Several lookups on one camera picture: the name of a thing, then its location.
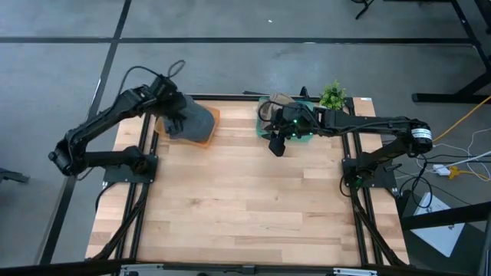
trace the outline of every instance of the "green container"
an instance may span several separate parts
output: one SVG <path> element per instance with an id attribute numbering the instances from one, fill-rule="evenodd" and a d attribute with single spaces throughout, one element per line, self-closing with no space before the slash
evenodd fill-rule
<path id="1" fill-rule="evenodd" d="M 259 98 L 259 104 L 258 104 L 258 107 L 266 102 L 267 100 L 269 100 L 269 97 L 260 97 Z M 308 107 L 308 109 L 310 110 L 314 110 L 314 103 L 312 102 L 309 102 L 309 101 L 305 101 L 305 100 L 296 100 L 297 103 L 300 103 L 300 104 L 304 104 Z M 266 130 L 262 130 L 261 129 L 261 120 L 257 119 L 257 122 L 255 124 L 255 131 L 257 132 L 258 136 L 259 137 L 264 137 L 264 136 L 268 136 L 270 134 L 269 131 L 266 131 Z M 310 139 L 312 139 L 314 135 L 304 135 L 302 136 L 302 138 L 298 138 L 298 137 L 292 137 L 290 139 L 290 141 L 293 141 L 293 142 L 301 142 L 301 143 L 306 143 L 308 142 Z"/>

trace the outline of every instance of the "potted plant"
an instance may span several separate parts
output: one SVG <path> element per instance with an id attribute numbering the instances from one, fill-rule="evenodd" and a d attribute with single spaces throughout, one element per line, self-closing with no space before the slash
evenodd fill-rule
<path id="1" fill-rule="evenodd" d="M 332 84 L 324 87 L 321 94 L 321 105 L 331 110 L 340 110 L 343 108 L 346 88 L 340 88 L 339 82 L 335 80 Z"/>

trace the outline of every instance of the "green plant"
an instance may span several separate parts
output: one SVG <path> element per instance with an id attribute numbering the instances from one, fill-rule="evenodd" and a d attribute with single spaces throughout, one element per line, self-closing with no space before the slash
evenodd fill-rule
<path id="1" fill-rule="evenodd" d="M 340 88 L 339 82 L 335 80 L 332 84 L 324 87 L 324 92 L 321 94 L 321 105 L 332 110 L 340 110 L 344 103 L 344 92 L 346 88 Z"/>

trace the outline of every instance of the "white cable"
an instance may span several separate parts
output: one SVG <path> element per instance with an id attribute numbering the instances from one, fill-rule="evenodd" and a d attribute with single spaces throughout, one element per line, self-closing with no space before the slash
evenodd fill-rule
<path id="1" fill-rule="evenodd" d="M 482 132 L 485 132 L 485 131 L 488 131 L 488 130 L 491 130 L 491 128 L 489 129 L 485 129 L 485 130 L 477 130 L 476 132 L 473 133 L 472 137 L 471 137 L 471 140 L 470 140 L 470 144 L 469 146 L 467 147 L 467 152 L 468 152 L 468 156 L 472 156 L 472 154 L 470 153 L 470 147 L 473 145 L 474 143 L 474 135 L 478 134 L 478 133 L 482 133 Z M 471 172 L 473 172 L 477 177 L 479 177 L 479 179 L 481 179 L 482 181 L 484 182 L 488 182 L 491 180 L 491 173 L 489 173 L 489 170 L 488 168 L 486 167 L 486 165 L 484 165 L 483 163 L 480 163 L 481 166 L 483 166 L 483 168 L 486 170 L 486 172 L 488 173 L 488 179 L 484 179 L 482 176 L 480 176 L 478 173 L 474 172 L 473 168 L 471 168 L 470 164 L 467 163 L 467 167 L 470 169 Z"/>
<path id="2" fill-rule="evenodd" d="M 461 160 L 461 161 L 459 161 L 459 162 L 455 162 L 455 163 L 452 163 L 452 164 L 449 164 L 449 165 L 442 166 L 442 167 L 440 167 L 439 169 L 441 169 L 441 168 L 448 168 L 448 167 L 450 167 L 450 166 L 455 166 L 455 165 L 459 165 L 459 164 L 467 163 L 467 162 L 469 162 L 469 161 L 472 161 L 472 160 L 475 160 L 475 159 L 479 159 L 479 158 L 481 158 L 481 157 L 488 156 L 488 155 L 491 155 L 491 150 L 490 150 L 489 152 L 487 152 L 487 153 L 483 153 L 483 154 L 481 154 L 481 155 L 479 155 L 479 156 L 475 156 L 475 157 L 472 157 L 472 158 L 468 158 L 468 159 L 465 159 L 465 160 Z M 433 170 L 429 171 L 429 173 L 434 173 L 434 172 L 436 172 L 436 170 L 435 170 L 435 169 L 433 169 Z M 416 173 L 408 173 L 408 175 L 415 176 L 415 175 L 417 175 L 417 174 L 419 174 L 419 173 L 420 173 L 420 172 L 416 172 Z M 398 176 L 398 177 L 396 177 L 396 179 L 403 179 L 403 178 L 407 178 L 407 177 L 409 177 L 409 176 Z"/>

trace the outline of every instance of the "wooden table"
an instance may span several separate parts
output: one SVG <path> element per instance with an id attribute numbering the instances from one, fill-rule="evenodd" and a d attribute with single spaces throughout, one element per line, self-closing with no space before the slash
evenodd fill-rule
<path id="1" fill-rule="evenodd" d="M 159 168 L 150 186 L 137 259 L 360 265 L 351 201 L 338 188 L 341 138 L 287 142 L 285 155 L 275 157 L 268 141 L 255 131 L 257 102 L 199 103 L 220 109 L 219 127 L 205 150 L 160 138 Z M 374 116 L 371 99 L 354 98 L 354 103 L 357 115 Z M 114 149 L 138 144 L 142 122 L 134 118 L 120 123 Z M 361 143 L 364 151 L 372 151 L 381 146 L 381 138 L 361 134 Z M 350 148 L 354 156 L 353 144 Z M 127 193 L 128 184 L 121 183 L 102 196 L 88 257 L 117 230 Z M 379 231 L 408 262 L 393 198 L 385 189 L 372 189 L 371 194 Z M 124 256 L 129 254 L 132 233 L 130 229 Z M 374 262 L 366 229 L 365 239 Z"/>

